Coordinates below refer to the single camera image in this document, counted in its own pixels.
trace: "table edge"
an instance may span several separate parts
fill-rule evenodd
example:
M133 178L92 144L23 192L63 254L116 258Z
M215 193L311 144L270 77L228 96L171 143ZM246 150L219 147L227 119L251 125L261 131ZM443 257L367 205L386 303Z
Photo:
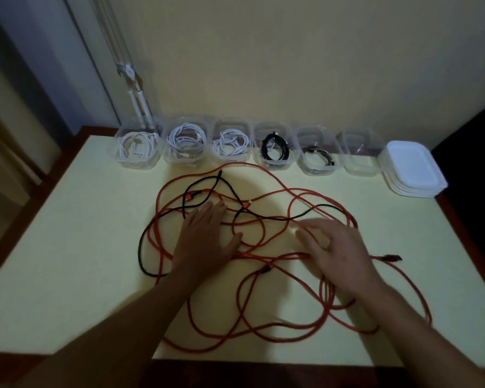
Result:
M29 201L22 207L18 216L0 240L0 267L13 251L25 230L29 227L88 138L90 136L115 136L116 131L116 128L92 126L83 126L79 130L68 147L62 151L61 156L54 163L54 166L43 182L35 188ZM447 197L440 194L436 197L436 201L485 282L485 256L472 239ZM16 381L46 357L47 355L39 354L0 353L0 383ZM196 376L201 374L202 377L207 374L209 384L212 382L216 384L220 384L222 381L226 382L226 379L220 380L222 376L228 377L228 373L233 376L235 374L232 373L235 372L239 376L241 376L241 373L243 375L246 374L247 379L252 379L251 381L248 380L248 383L258 384L261 382L263 386L268 385L267 383L269 381L273 381L275 385L281 380L284 381L285 386L288 386L290 385L291 378L298 379L296 381L297 383L303 382L306 385L312 385L312 382L318 380L320 383L323 382L324 385L330 382L334 386L348 384L354 386L356 382L358 384L356 386L399 385L401 382L404 386L407 383L409 385L413 384L407 372L400 367L258 364L244 362L175 361L170 359L153 360L145 382L148 386L151 385L150 381L154 382L158 380L159 383L162 383L163 375L179 376L180 374L176 374L176 371L186 371L187 373L194 373Z

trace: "white plastic container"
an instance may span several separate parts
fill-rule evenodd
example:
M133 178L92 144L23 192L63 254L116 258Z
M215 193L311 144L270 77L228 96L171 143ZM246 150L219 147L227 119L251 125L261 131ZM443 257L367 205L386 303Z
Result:
M157 117L135 118L121 127L108 147L108 154L129 169L152 169L165 145L165 122Z
M268 144L268 155L272 160L265 159L262 156L262 142L271 133L276 133L287 142L289 155L287 159L275 160L280 157L282 150L274 145L272 142ZM291 128L283 123L277 121L263 121L253 126L252 141L253 141L253 158L260 166L268 170L285 170L288 169L292 163L296 161L297 149L294 143L295 136Z
M389 142L379 162L388 186L398 195L433 198L447 188L431 152L422 144Z
M343 151L343 166L351 175L373 177L381 173L377 157L385 147L381 136L371 129L352 128L336 136Z
M186 149L174 149L168 142L168 137L172 133L172 131L185 123L192 123L198 126L203 130L205 134L205 142L203 143L203 146L200 148L200 151L198 153L189 154ZM207 120L201 117L183 116L170 119L167 122L165 128L165 145L162 149L163 159L165 159L165 162L169 164L197 166L198 162L202 160L209 151L208 140L210 139L211 132L212 128L210 126L210 123L208 123ZM199 134L190 130L184 131L180 136L187 136L195 140L200 140Z
M434 189L447 187L429 149L420 143L392 141L386 146L389 158L400 182L408 188Z
M293 129L296 135L298 166L306 175L330 175L341 168L341 147L336 136L322 125L308 125ZM309 147L317 147L330 154L334 165Z
M221 133L225 132L230 129L236 129L240 132L244 133L248 138L247 144L244 137L239 136L236 140L236 146L239 145L241 149L246 145L246 148L243 152L236 154L236 155L227 155L229 152L233 152L234 148L230 144L224 145L222 148L219 147L219 140L221 137ZM209 140L209 148L212 154L212 160L216 165L221 165L226 162L247 162L250 158L252 152L252 139L251 139L251 128L250 124L242 119L237 117L223 117L214 120L212 123L212 133L210 135Z

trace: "red cable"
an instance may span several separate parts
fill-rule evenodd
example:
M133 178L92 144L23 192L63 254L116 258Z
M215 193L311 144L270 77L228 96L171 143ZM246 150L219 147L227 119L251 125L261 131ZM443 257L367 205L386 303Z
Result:
M172 260L173 259L173 255L170 252L168 252L163 247L163 243L162 243L162 239L161 239L161 235L160 235L160 230L159 230L159 218L158 217L163 212L166 212L166 211L170 210L171 209L170 208L171 204L173 204L174 202L176 202L178 200L181 200L182 197L183 197L183 194L178 195L175 198L171 199L169 202L167 202L165 205L163 205L162 208L160 208L160 199L161 199L161 196L162 196L162 192L166 188L168 188L171 184L173 184L174 182L176 182L178 180L181 180L183 178L188 178L188 177L203 177L203 176L206 176L208 174L212 174L212 173L218 172L220 169L223 169L223 168L225 168L227 166L232 166L232 165L244 165L244 166L251 166L251 167L257 168L257 169L259 169L259 170L267 173L268 175L272 176L275 179L275 181L277 181L278 184L282 187L282 189L278 189L276 191L269 192L269 193L265 193L264 195L260 195L260 196L257 196L255 198L252 198L251 199L251 202L256 202L256 201L258 201L260 199L266 198L266 197L271 196L271 195L275 195L277 193L282 193L282 192L287 192L287 193L289 193L293 197L291 199L291 202L289 203L289 206L287 207L287 216L286 217L285 216L274 216L274 217L270 217L270 218L289 218L289 217L291 217L291 207L293 206L293 203L296 200L300 200L301 202L303 202L304 204L308 205L309 207L313 207L314 210L318 211L320 214L325 215L325 216L327 216L329 218L332 218L332 219L336 219L334 216L332 216L329 213L325 212L322 208L315 207L314 204L312 204L311 202L309 202L308 200L306 200L303 197L303 196L312 195L312 196L316 196L318 198L322 198L326 202L328 202L329 204L332 204L332 205L340 208L343 211L343 213L346 216L346 218L347 218L347 226L351 226L352 225L352 227L357 228L357 222L354 219L354 217L341 204L339 204L338 202L336 202L335 200L333 200L331 198L328 198L327 196L324 196L324 195L322 195L322 194L320 194L320 193L318 193L316 191L309 190L309 189L304 189L304 188L287 188L285 186L285 184L278 179L278 177L276 177L274 174L272 174L270 171L266 170L265 168L262 168L262 167L260 167L260 166L258 166L256 164L245 163L245 162L226 163L226 164L224 164L224 165L222 165L222 166L220 166L220 167L218 167L216 169L207 171L205 173L200 173L200 174L186 174L186 175L182 175L182 176L176 177L175 179L172 179L169 182L167 182L162 187L162 189L160 189L160 191L158 192L158 196L156 198L155 216L153 218L154 221L155 221L155 223L154 223L154 225L152 227L154 239L151 237L151 234L150 234L151 232L150 231L147 232L147 239L158 250L158 252L160 254L160 262L159 262L159 267L158 267L158 275L161 275L163 273L162 272L162 270L163 270L163 259L164 258L168 258L169 260ZM210 189L201 189L200 191L201 192L208 193L208 192L210 192ZM189 196L193 196L195 192L197 192L197 191L190 190L190 191L188 191L188 195ZM216 196L220 200L230 200L230 201L233 201L233 202L238 202L238 200L236 198L234 198L232 196L224 195L224 194L219 193L217 191L213 191L212 192L212 195L213 196ZM250 202L250 200L242 200L242 202L247 205ZM231 211L231 212L234 212L234 213L237 212L237 210L236 209L233 209L233 208L228 208L227 210L228 211ZM323 326L323 324L325 323L325 321L327 320L328 317L330 317L333 320L335 320L336 322L340 323L342 326L344 326L344 327L346 327L346 328L348 328L348 329L350 329L352 331L358 332L360 334L373 335L373 334L375 334L379 330L380 327L378 325L375 326L374 328L371 328L371 329L360 330L360 329L358 329L358 328L356 328L354 326L351 326L351 325L345 323L343 320L337 318L333 314L333 311L348 309L349 307L351 307L352 305L355 304L356 300L355 299L354 300L351 300L346 305L335 305L334 304L334 299L335 299L335 295L336 295L336 288L335 288L335 286L328 279L326 279L324 277L322 277L320 279L320 283L319 283L319 286L318 286L318 292L316 293L303 280L297 278L296 276L294 276L293 274L289 273L288 271L284 270L282 267L280 267L279 265L276 264L279 261L291 261L291 260L308 259L308 258L310 258L309 254L307 254L305 252L291 252L291 253L287 253L287 254L281 254L280 256L277 256L277 257L273 257L273 256L261 256L261 255L257 255L257 254L253 254L252 253L257 248L260 248L260 247L263 247L263 246L267 245L270 241L272 241L273 239L275 239L276 237L278 237L280 234L283 234L287 230L290 222L295 222L294 220L284 221L284 224L285 224L284 225L284 228L282 228L276 234L272 235L270 238L268 238L266 240L266 227L265 227L265 224L264 224L264 220L262 218L256 218L256 217L254 217L253 219L246 220L246 221L241 221L241 222L236 222L236 219L237 218L234 216L233 219L232 219L232 222L230 222L230 223L228 223L228 222L222 222L221 224L223 224L225 226L230 226L231 229L232 229L232 233L235 234L236 233L236 231L235 231L235 228L236 227L245 226L247 224L252 224L252 223L257 223L258 222L261 225L261 228L262 228L262 236L259 239L259 241L257 241L257 243L255 243L253 245L252 244L249 244L247 242L242 241L241 244L242 245L245 245L249 249L246 250L246 251L244 251L244 252L242 252L242 251L236 252L236 254L234 254L232 260L257 260L257 261L260 261L263 264L265 264L265 266L262 267L261 269L259 269L258 271L252 272L252 273L246 275L246 277L243 280L241 280L239 286L237 287L235 301L236 301L236 304L237 304L237 309L239 311L239 316L236 318L236 320L235 320L234 324L232 325L232 327L225 334L213 334L213 333L210 333L210 332L205 332L201 328L199 328L196 325L196 323L194 322L194 318L193 318L193 315L192 315L192 306L191 306L191 302L190 302L190 298L189 298L189 299L187 299L187 313L188 313L188 316L189 316L190 324L192 325L192 327L194 328L194 330L198 334L200 334L201 336L206 337L206 338L216 339L217 342L215 344L213 344L212 346L209 346L207 348L202 348L202 349L189 349L189 348L186 348L186 347L177 345L177 344L175 344L174 342L170 341L167 338L163 338L163 341L165 343L167 343L168 345L174 347L175 349L180 350L180 351L183 351L183 352L187 352L187 353L205 353L205 352L212 351L212 350L216 349L217 347L221 346L228 339L237 338L237 337L244 336L244 335L247 335L247 334L256 335L259 338L261 338L263 340L266 340L268 342L271 342L271 343L297 342L297 341L306 339L306 338L314 335ZM408 276L399 267L397 267L393 263L387 261L386 258L387 257L382 258L382 257L372 256L372 259L373 260L382 261L383 263L385 263L388 266L390 266L393 269L395 269L399 274L402 275L402 277L404 279L407 280L407 282L410 284L410 286L414 289L415 293L419 297L420 302L422 303L422 307L424 308L424 312L426 314L426 319L431 324L432 323L431 312L430 312L429 307L427 305L427 302L424 299L424 297L423 297L422 293L420 292L420 290L415 286L415 284L413 283L413 281L410 280L408 278ZM318 301L319 304L321 305L321 307L322 307L322 313L321 313L320 317L318 317L315 321L313 321L310 324L291 324L291 323L284 323L284 322L271 322L271 323L267 323L267 324L263 324L263 325L259 325L259 326L252 326L250 324L250 322L245 317L245 310L246 310L246 307L248 306L248 302L249 302L250 297L252 295L252 292L253 292L253 288L255 286L255 283L256 283L257 279L259 278L260 274L262 274L262 270L266 266L269 266L270 268L276 269L276 270L280 271L282 274L289 276L291 279L296 280L305 289L305 291L307 291L307 293L311 297L313 297L316 301ZM160 278L158 277L156 279L155 285L158 284L159 280L160 280ZM249 288L248 292L246 293L246 296L244 297L244 299L241 300L241 289L243 288L244 284L247 281L250 281L250 280L251 280L250 288ZM242 331L235 332L235 330L239 326L240 322L243 322L243 324L246 326L246 328L244 330L242 330ZM305 330L308 330L308 331L305 332L305 333L303 333L303 334L301 334L301 335L299 335L299 336L297 336L297 337L294 337L294 338L275 338L275 337L270 337L270 336L267 336L267 335L261 333L261 331L264 330L264 329L266 329L266 328L278 327L278 326L280 326L280 327L287 327L287 328L290 328L290 329L293 329L293 330L304 330L304 331Z

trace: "plastic box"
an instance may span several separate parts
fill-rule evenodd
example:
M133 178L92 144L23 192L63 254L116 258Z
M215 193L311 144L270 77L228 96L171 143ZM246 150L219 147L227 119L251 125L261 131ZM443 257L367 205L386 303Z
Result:
M289 148L289 157L285 160L268 160L264 159L261 153L262 141L268 136L270 133L277 133L280 137L282 137L288 145ZM291 128L283 123L278 123L276 121L264 121L258 123L253 126L252 128L252 141L253 141L253 158L255 162L258 163L260 166L268 169L268 170L285 170L288 169L292 163L296 161L297 158L297 149L296 143L294 143L295 136L291 131ZM280 149L270 149L268 152L271 158L279 157L280 156Z
M219 140L221 136L221 132L228 129L238 129L248 137L249 143L248 143L248 146L246 147L245 152L238 155L220 155L216 152L214 147L214 142L216 140ZM210 146L209 148L212 154L213 162L217 165L221 165L226 162L247 162L248 159L250 158L251 151L252 151L250 124L247 121L243 120L242 118L236 118L236 117L218 118L213 122L212 134L210 135L208 144Z
M384 140L371 129L348 129L336 136L343 151L343 166L351 175L373 177L381 173L377 160L385 147Z
M301 126L293 129L296 135L298 166L306 175L330 175L341 169L341 147L336 136L322 125ZM327 151L334 165L327 164L327 159L317 153L305 153L306 147L317 147Z
M151 153L145 158L139 155L134 155L134 151L132 151L135 149L138 152L141 152L146 148L144 141L141 138L137 138L135 135L135 133L139 132L158 134L156 145L154 147L149 147ZM121 144L124 137L128 134L131 134L132 137L126 137L123 142L125 150L125 154L123 155L121 152ZM146 116L136 118L129 125L122 127L117 131L114 142L108 147L108 154L125 168L142 170L152 169L156 165L156 162L158 162L160 153L165 145L164 135L165 123L162 119Z
M203 150L199 154L188 158L180 158L179 156L177 156L175 154L175 149L167 141L169 134L175 128L183 125L184 123L196 124L205 132L205 136L206 136L206 141L205 141L205 144L203 145ZM184 116L184 117L177 117L177 118L170 119L167 123L167 127L165 128L165 145L162 149L163 159L165 159L165 162L169 164L197 166L198 162L202 160L208 152L208 141L210 139L211 131L212 129L211 129L210 123L208 123L207 120L201 117ZM191 136L196 138L195 134L189 131L186 131L185 133L181 134L181 136Z

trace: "clear plastic container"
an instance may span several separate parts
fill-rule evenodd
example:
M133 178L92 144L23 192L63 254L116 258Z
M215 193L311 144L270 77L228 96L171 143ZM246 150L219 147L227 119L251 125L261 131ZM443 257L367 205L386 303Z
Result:
M371 129L353 128L336 136L343 150L343 166L351 175L373 177L382 168L377 157L385 147L381 136Z
M117 131L108 154L125 168L152 169L165 145L164 135L165 123L161 118L135 118Z
M287 142L289 149L289 156L284 160L269 160L262 156L262 142L271 133L276 133ZM295 136L291 128L283 123L277 121L263 121L253 126L252 141L253 141L253 158L260 166L268 170L285 170L288 169L292 163L296 161L297 149L294 143ZM272 142L268 143L268 155L270 158L279 158L282 150Z
M230 153L234 149L236 149L235 147L229 144L224 145L224 150L225 150L224 154L222 150L217 148L218 144L216 144L216 141L219 141L221 137L221 133L229 129L237 129L248 137L248 144L246 146L246 149L244 149L243 152L235 155L227 155L227 153ZM244 147L244 144L245 144L244 138L242 136L239 136L237 138L237 143L242 149L242 147ZM221 165L226 162L247 162L248 159L250 158L251 151L252 151L250 124L247 121L243 120L242 118L236 118L236 117L218 118L213 122L212 134L210 135L208 144L210 146L210 152L212 154L213 162L217 165Z
M336 136L322 125L308 125L293 129L297 143L298 166L306 175L330 175L341 169L343 152ZM316 148L330 155L330 161Z
M198 153L190 154L187 152L187 149L184 149L183 151L178 151L173 148L168 142L168 137L172 133L172 131L185 123L192 123L198 126L205 133L205 142L203 144L203 148ZM208 123L207 120L201 117L184 116L170 119L165 129L165 145L162 149L163 159L165 159L165 162L170 164L197 166L198 162L206 156L209 150L208 140L210 139L211 132L212 129L210 123ZM180 134L180 136L187 136L193 139L198 138L198 134L191 130L185 130L183 133Z

